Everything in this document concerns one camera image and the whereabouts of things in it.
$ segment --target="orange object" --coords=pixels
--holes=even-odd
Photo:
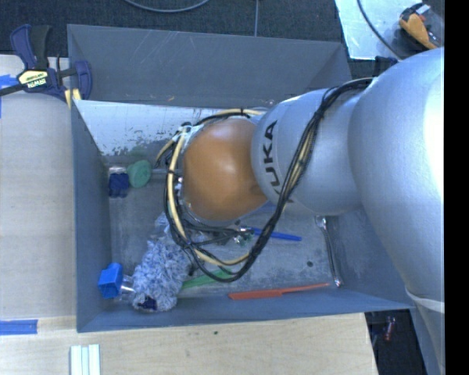
[[[232,300],[248,300],[250,298],[270,298],[270,297],[281,297],[284,293],[292,291],[307,291],[309,289],[318,289],[329,286],[328,282],[322,284],[308,284],[306,286],[294,286],[294,287],[280,287],[278,289],[266,289],[260,291],[238,291],[229,293],[227,296]]]

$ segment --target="cable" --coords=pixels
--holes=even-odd
[[[177,162],[177,157],[179,151],[181,150],[182,140],[184,140],[184,135],[181,135],[179,141],[177,142],[176,148],[174,149],[173,157],[170,161],[169,172],[167,175],[167,183],[166,183],[166,210],[170,210],[171,220],[173,222],[173,226],[171,228],[177,229],[177,232],[173,233],[175,236],[174,240],[183,247],[184,250],[189,251],[193,259],[195,260],[198,268],[205,273],[207,276],[211,277],[212,279],[223,282],[229,283],[235,280],[240,279],[244,274],[248,272],[248,270],[252,267],[253,263],[256,261],[257,257],[263,251],[264,247],[266,246],[267,242],[270,239],[271,234],[273,233],[274,228],[276,227],[277,222],[279,221],[285,206],[292,195],[292,192],[295,190],[297,185],[299,184],[303,174],[306,171],[306,168],[309,164],[311,156],[313,154],[314,145],[317,139],[317,130],[321,120],[324,118],[325,112],[332,107],[335,103],[337,98],[346,93],[347,91],[351,91],[354,89],[361,89],[366,88],[373,78],[362,78],[359,80],[352,80],[350,82],[346,82],[338,87],[331,87],[322,96],[320,105],[318,109],[315,111],[313,116],[311,117],[310,121],[306,125],[305,130],[301,138],[299,139],[299,143],[295,150],[295,153],[292,157],[292,161],[288,166],[287,173],[285,175],[285,180],[283,181],[280,195],[276,204],[276,208],[274,210],[273,215],[267,221],[266,225],[262,229],[260,236],[256,240],[256,243],[252,246],[250,251],[239,257],[235,260],[230,261],[223,261],[218,259],[215,255],[208,252],[204,248],[197,246],[195,247],[192,245],[191,241],[188,240],[186,232],[184,230],[183,224],[180,221],[180,217],[177,213],[177,203],[174,197],[174,190],[173,190],[173,178],[174,178],[174,171],[175,165]],[[226,115],[242,115],[246,113],[246,111],[242,109],[235,109],[235,110],[227,110],[228,112],[219,112],[217,113],[219,117],[223,117]],[[202,264],[202,261],[206,263],[211,263],[219,268],[221,268],[224,272],[228,273],[230,276],[227,278],[221,278],[209,271],[205,266]],[[231,272],[226,270],[225,266],[233,266],[239,263],[243,263],[242,268],[238,272]]]
[[[356,0],[356,2],[358,3],[358,8],[360,9],[363,18],[365,19],[365,21],[367,21],[368,26],[370,27],[370,29],[372,29],[372,32],[375,33],[375,36],[377,36],[378,40],[381,41],[382,44],[387,47],[392,54],[394,54],[395,58],[398,61],[403,61],[403,59],[400,58],[399,54],[392,48],[392,46],[382,37],[381,34],[378,33],[378,30],[375,29],[373,23],[368,19],[368,16],[365,13],[365,10],[363,9],[363,5],[361,4],[361,1]]]
[[[252,113],[252,114],[260,114],[259,111],[256,110],[244,110],[244,109],[229,109],[229,110],[224,110],[221,112],[218,112],[218,116],[239,116],[244,112]],[[167,213],[167,218],[170,218],[170,222],[174,225],[174,234],[175,236],[174,240],[182,247],[182,248],[187,248],[189,249],[193,255],[197,256],[198,258],[202,259],[205,262],[211,263],[213,265],[222,267],[222,266],[234,266],[239,263],[242,263],[247,259],[249,254],[244,254],[241,257],[238,257],[237,259],[232,259],[229,261],[223,261],[219,260],[217,257],[214,255],[211,255],[207,251],[205,251],[203,248],[200,247],[195,247],[195,244],[191,242],[191,240],[188,238],[188,235],[186,234],[185,228],[183,226],[183,223],[180,220],[179,213],[177,211],[177,203],[176,199],[174,197],[174,175],[175,175],[175,170],[176,170],[176,165],[177,165],[177,160],[178,156],[181,152],[182,146],[184,144],[184,138],[185,138],[185,133],[188,132],[187,127],[183,127],[182,131],[180,133],[179,138],[177,139],[177,142],[174,147],[174,152],[172,154],[171,160],[170,160],[170,165],[168,168],[168,174],[166,176],[166,198],[165,198],[165,211]],[[159,153],[159,157],[172,145],[174,144],[174,140],[172,140],[172,143],[167,142],[167,144],[162,148],[162,150]]]
[[[256,0],[256,23],[254,25],[253,35],[257,37],[257,27],[259,23],[259,0]]]
[[[186,11],[191,11],[193,9],[197,9],[198,7],[201,7],[202,5],[205,5],[208,3],[210,0],[203,0],[200,3],[191,5],[189,7],[185,7],[183,9],[155,9],[153,7],[148,7],[147,5],[141,5],[137,2],[133,2],[132,0],[123,0],[124,2],[133,5],[134,7],[137,7],[139,9],[144,9],[146,11],[151,11],[152,13],[164,13],[164,14],[171,14],[171,13],[184,13]]]

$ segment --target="blue block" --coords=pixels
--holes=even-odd
[[[103,298],[115,298],[120,293],[123,281],[124,268],[121,264],[112,262],[101,271],[97,286]]]

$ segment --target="green object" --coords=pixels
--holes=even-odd
[[[152,167],[147,159],[134,162],[127,167],[128,180],[133,188],[142,188],[151,178]]]
[[[222,270],[215,271],[213,274],[217,275],[219,278],[228,278],[230,276],[228,273],[225,273]],[[215,280],[211,277],[208,277],[207,275],[200,275],[195,279],[186,280],[182,284],[182,288],[193,288],[194,286],[202,286],[203,284],[211,284],[212,282],[215,282]]]

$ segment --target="fuzzy cloth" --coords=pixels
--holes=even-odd
[[[135,290],[132,306],[147,313],[172,309],[190,265],[179,246],[148,241],[148,251],[132,276]]]

